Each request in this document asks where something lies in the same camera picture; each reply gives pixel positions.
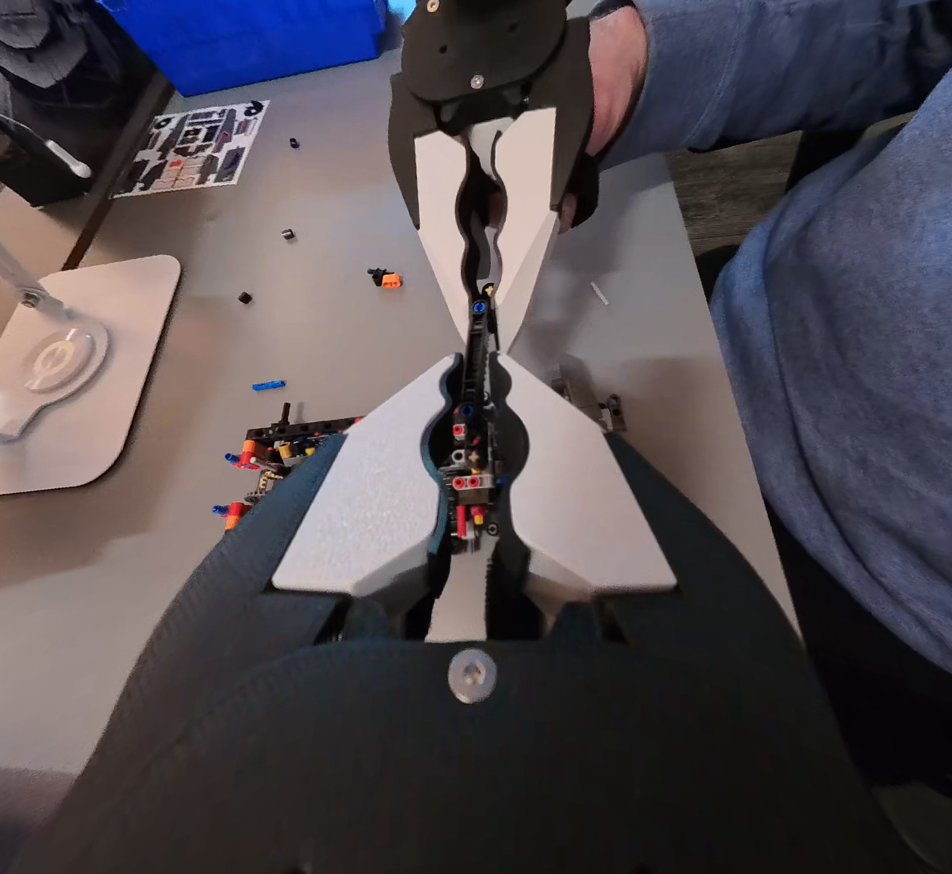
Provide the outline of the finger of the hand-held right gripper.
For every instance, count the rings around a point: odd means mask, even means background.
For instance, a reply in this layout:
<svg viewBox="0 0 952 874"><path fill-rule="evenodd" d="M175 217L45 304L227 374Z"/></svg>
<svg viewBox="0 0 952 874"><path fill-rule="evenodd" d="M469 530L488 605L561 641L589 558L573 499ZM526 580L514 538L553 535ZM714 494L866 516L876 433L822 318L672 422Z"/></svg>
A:
<svg viewBox="0 0 952 874"><path fill-rule="evenodd" d="M529 110L499 122L489 143L492 177L505 196L489 273L501 353L515 344L560 222L551 199L556 120L554 107Z"/></svg>
<svg viewBox="0 0 952 874"><path fill-rule="evenodd" d="M470 336L472 313L467 276L470 236L463 215L471 173L470 150L442 131L414 142L418 187L418 234L460 340Z"/></svg>

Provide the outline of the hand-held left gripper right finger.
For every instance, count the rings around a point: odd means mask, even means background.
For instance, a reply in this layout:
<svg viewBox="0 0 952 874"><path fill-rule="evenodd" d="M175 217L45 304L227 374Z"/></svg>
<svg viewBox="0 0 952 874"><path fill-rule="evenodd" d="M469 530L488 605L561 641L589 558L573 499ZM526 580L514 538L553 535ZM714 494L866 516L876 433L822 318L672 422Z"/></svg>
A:
<svg viewBox="0 0 952 874"><path fill-rule="evenodd" d="M490 640L536 640L567 605L668 593L677 580L602 428L507 355L489 361L499 537Z"/></svg>

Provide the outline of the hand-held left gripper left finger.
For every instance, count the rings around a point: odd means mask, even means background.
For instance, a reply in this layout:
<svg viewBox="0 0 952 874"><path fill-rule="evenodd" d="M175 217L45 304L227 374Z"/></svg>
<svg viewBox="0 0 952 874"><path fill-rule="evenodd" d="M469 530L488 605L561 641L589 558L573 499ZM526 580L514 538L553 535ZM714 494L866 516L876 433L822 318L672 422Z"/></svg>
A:
<svg viewBox="0 0 952 874"><path fill-rule="evenodd" d="M397 625L435 593L429 545L441 491L424 439L459 358L441 358L348 429L271 576L275 591L370 601Z"/></svg>

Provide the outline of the black lego beam assembly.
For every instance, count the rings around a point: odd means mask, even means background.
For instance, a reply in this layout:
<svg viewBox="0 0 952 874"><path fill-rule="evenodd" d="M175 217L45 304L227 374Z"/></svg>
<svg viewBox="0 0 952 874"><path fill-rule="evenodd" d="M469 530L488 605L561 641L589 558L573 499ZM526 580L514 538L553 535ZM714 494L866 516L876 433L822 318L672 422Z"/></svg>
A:
<svg viewBox="0 0 952 874"><path fill-rule="evenodd" d="M451 556L477 552L484 538L499 536L499 499L514 477L490 380L489 359L498 349L492 298L479 291L471 305L465 352L442 381L449 404L428 440L446 504L440 542Z"/></svg>

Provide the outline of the person's right forearm blue sleeve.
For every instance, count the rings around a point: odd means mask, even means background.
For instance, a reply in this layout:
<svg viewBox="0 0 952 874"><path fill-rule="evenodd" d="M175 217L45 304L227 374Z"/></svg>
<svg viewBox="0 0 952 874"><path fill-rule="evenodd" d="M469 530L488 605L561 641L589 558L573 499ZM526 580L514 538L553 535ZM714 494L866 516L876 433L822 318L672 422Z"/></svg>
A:
<svg viewBox="0 0 952 874"><path fill-rule="evenodd" d="M615 157L950 109L949 1L601 0L590 19L624 1L649 68Z"/></svg>

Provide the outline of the multicoloured lego chassis assembly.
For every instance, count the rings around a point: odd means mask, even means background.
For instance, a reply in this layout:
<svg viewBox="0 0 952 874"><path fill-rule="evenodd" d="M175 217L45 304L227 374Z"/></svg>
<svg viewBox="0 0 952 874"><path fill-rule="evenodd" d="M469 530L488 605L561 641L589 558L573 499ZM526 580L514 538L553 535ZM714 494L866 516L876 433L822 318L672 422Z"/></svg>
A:
<svg viewBox="0 0 952 874"><path fill-rule="evenodd" d="M228 452L225 461L232 467L252 472L253 489L240 500L215 505L213 513L224 519L224 530L232 530L268 494L284 483L310 456L334 436L359 423L362 416L291 422L290 403L283 404L277 422L250 428L240 452Z"/></svg>

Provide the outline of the grey lego piece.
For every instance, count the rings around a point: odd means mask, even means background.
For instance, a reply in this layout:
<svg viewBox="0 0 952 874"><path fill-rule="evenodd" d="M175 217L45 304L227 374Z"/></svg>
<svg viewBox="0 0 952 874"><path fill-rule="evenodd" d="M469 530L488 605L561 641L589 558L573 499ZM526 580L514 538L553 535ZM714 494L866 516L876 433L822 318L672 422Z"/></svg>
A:
<svg viewBox="0 0 952 874"><path fill-rule="evenodd" d="M603 432L627 430L622 397L615 392L596 394L583 365L574 362L556 365L550 376L550 386L568 404L598 424Z"/></svg>

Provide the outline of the dark lego set box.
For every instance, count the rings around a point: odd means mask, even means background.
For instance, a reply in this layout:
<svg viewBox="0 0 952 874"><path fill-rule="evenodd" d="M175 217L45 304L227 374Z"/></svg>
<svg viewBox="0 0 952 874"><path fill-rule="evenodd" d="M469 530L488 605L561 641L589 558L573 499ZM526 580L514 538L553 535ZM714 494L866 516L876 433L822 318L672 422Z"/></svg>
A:
<svg viewBox="0 0 952 874"><path fill-rule="evenodd" d="M89 192L155 68L98 0L1 0L1 183L41 208Z"/></svg>

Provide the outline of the person's right hand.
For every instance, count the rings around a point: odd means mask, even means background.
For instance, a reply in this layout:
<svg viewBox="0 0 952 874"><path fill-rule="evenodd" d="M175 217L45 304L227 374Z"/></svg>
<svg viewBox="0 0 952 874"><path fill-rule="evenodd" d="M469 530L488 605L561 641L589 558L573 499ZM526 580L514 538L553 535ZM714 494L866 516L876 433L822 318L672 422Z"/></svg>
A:
<svg viewBox="0 0 952 874"><path fill-rule="evenodd" d="M593 122L587 153L601 159L625 129L649 68L648 32L633 4L624 1L590 19L589 65Z"/></svg>

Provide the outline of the blue plastic bin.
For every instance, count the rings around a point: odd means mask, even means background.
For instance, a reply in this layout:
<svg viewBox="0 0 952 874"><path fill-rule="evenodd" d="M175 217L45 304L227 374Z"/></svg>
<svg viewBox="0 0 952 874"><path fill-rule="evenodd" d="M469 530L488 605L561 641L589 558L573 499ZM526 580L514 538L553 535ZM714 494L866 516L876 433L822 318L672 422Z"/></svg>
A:
<svg viewBox="0 0 952 874"><path fill-rule="evenodd" d="M98 0L181 95L374 59L388 0Z"/></svg>

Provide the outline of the sticker sheet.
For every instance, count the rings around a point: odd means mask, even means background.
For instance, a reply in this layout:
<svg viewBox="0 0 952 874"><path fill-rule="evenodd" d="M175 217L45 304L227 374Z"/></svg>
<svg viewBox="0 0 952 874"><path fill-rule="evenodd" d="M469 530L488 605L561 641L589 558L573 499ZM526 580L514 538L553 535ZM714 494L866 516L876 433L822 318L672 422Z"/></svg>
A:
<svg viewBox="0 0 952 874"><path fill-rule="evenodd" d="M269 104L252 99L155 117L112 198L237 184Z"/></svg>

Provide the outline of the white desk stand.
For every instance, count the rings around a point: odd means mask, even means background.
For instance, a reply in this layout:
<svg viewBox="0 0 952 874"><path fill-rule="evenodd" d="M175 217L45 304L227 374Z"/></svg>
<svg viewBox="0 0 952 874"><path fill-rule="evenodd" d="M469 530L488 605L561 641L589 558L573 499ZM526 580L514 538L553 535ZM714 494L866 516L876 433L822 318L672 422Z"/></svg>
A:
<svg viewBox="0 0 952 874"><path fill-rule="evenodd" d="M82 487L125 447L181 278L166 254L38 278L5 248L19 303L1 336L1 493Z"/></svg>

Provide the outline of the person's leg dark pants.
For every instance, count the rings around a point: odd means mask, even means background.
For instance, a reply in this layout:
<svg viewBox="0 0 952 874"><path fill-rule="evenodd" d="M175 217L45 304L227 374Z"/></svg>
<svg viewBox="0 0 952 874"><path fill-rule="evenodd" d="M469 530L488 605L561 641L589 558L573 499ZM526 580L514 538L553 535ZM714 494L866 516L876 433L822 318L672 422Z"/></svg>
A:
<svg viewBox="0 0 952 874"><path fill-rule="evenodd" d="M844 745L870 785L951 797L951 676L901 642L768 519L807 652Z"/></svg>

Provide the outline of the person's torso blue sweater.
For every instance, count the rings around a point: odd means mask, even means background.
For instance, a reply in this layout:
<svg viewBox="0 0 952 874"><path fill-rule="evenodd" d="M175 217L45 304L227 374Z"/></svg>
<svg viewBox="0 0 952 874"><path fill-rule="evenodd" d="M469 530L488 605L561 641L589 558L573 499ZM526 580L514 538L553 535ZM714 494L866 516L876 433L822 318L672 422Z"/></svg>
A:
<svg viewBox="0 0 952 874"><path fill-rule="evenodd" d="M951 665L951 76L789 193L712 316L765 498L880 624Z"/></svg>

